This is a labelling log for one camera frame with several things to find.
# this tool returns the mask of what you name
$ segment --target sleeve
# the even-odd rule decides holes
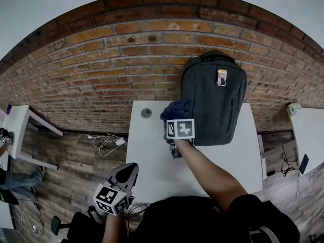
[[[236,198],[228,208],[228,215],[246,230],[270,229],[280,242],[299,242],[300,233],[294,222],[270,201],[261,202],[255,195]]]

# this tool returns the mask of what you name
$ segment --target wooden floor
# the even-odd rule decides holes
[[[265,149],[269,150],[281,143],[291,140],[291,135],[263,136]],[[108,153],[113,145],[103,153]],[[23,141],[23,151],[30,153],[36,159],[57,164],[57,171],[46,169],[44,181],[36,187],[39,197],[42,219],[44,221],[44,234],[36,237],[29,225],[26,228],[21,224],[21,214],[25,212],[30,225],[37,224],[37,210],[33,203],[20,201],[20,205],[13,207],[13,213],[17,230],[5,230],[9,243],[34,243],[61,242],[66,238],[67,229],[60,230],[58,236],[51,232],[51,219],[58,216],[62,223],[69,223],[75,212],[87,213],[88,206],[93,205],[92,196],[98,183],[102,183],[109,172],[123,164],[126,160],[127,146],[119,147],[106,157],[101,157],[98,149],[92,145],[92,140],[87,135],[65,133],[63,137],[55,137],[45,132],[26,131]],[[291,154],[290,161],[296,159]],[[280,170],[282,156],[277,155],[267,159],[267,171]],[[37,170],[37,166],[24,161],[14,160],[13,170],[20,173],[31,173]],[[264,190],[256,193],[263,201],[271,200],[282,212],[288,214],[296,199],[296,182],[298,177],[296,170],[291,171],[286,177],[276,173],[264,180]],[[308,177],[300,179],[300,189],[305,194],[312,192],[313,184]],[[298,201],[290,217],[301,232],[301,242],[309,242],[308,235],[324,231],[324,174],[317,174],[315,193],[306,197],[298,195]],[[104,222],[105,217],[99,213],[99,222]],[[138,222],[132,222],[131,228],[135,229]]]

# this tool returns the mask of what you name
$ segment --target black and white marker cube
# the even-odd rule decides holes
[[[99,184],[93,200],[97,207],[104,212],[118,215],[129,205],[129,195],[112,187]]]
[[[168,139],[194,139],[194,119],[173,119],[167,121]]]

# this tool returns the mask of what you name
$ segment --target blue jeans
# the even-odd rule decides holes
[[[28,175],[6,171],[6,180],[4,184],[0,185],[0,189],[12,190],[26,197],[28,200],[37,201],[36,196],[30,191],[30,187],[41,183],[42,180],[42,172],[34,172]]]

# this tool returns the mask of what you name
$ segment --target forearm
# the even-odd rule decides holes
[[[175,143],[198,183],[222,210],[227,211],[235,198],[247,194],[230,173],[215,165],[187,141],[175,140]]]
[[[127,230],[124,214],[117,216],[108,215],[106,221],[105,234],[102,243],[120,243],[125,242]]]

